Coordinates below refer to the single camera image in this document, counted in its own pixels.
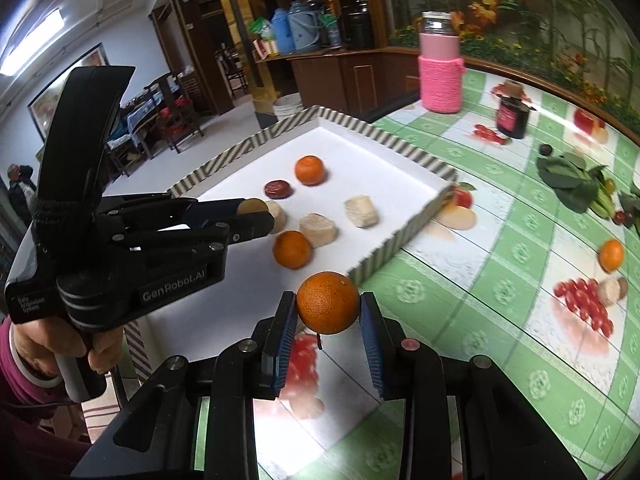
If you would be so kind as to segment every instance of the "green checkered tablecloth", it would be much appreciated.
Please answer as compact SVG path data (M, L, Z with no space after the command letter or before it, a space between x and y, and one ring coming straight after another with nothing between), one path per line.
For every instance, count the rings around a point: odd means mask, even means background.
M525 90L536 111L525 139L505 146L478 139L476 124L495 127L492 89L503 81L468 70L460 113L435 114L416 103L375 123L457 168L459 180L476 188L477 224L452 231L432 222L362 288L375 293L385 316L439 353L464 360L489 355L594 480L640 434L640 238L564 208L540 182L535 160L540 144L559 153L579 146L590 165L606 164L606 176L628 191L634 179L640 183L640 147L610 126L605 144L585 143L573 127L576 108L531 87ZM603 279L596 250L612 237L626 248L615 275L628 279L629 291L609 311L614 333L607 340L555 300L552 289L569 278ZM396 478L402 402L380 401L359 338L356 326L323 338L318 418L299 418L286 400L257 402L261 478ZM206 412L205 404L197 468L204 463ZM454 436L454 472L460 460Z

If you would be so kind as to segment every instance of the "pink knitted bottle sleeve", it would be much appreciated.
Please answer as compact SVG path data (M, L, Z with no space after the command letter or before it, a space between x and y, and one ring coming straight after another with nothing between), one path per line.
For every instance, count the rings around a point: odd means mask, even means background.
M462 75L466 71L464 60L438 61L418 56L418 68L422 106L441 114L459 112L462 108Z

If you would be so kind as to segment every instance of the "ceiling light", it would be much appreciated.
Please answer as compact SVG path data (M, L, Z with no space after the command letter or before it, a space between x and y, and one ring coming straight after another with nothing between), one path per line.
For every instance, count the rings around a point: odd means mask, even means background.
M60 15L60 9L54 10L6 57L0 68L0 74L15 75L64 26L65 20Z

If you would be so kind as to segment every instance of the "brown jar lid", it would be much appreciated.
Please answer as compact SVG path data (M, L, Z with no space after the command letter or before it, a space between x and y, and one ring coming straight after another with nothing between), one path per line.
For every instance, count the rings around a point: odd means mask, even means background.
M507 97L513 97L514 99L522 99L522 91L524 88L517 81L512 81L511 79L504 82L504 89L502 92Z

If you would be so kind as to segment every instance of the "framed painting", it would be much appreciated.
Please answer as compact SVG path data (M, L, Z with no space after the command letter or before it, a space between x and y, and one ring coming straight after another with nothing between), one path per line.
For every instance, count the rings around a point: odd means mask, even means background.
M66 78L69 73L78 66L104 66L108 65L107 57L102 44L94 46L76 59L62 74L45 86L35 99L29 103L29 112L33 122L36 124L38 133L42 140L47 138L53 114L60 101L62 90L65 87Z

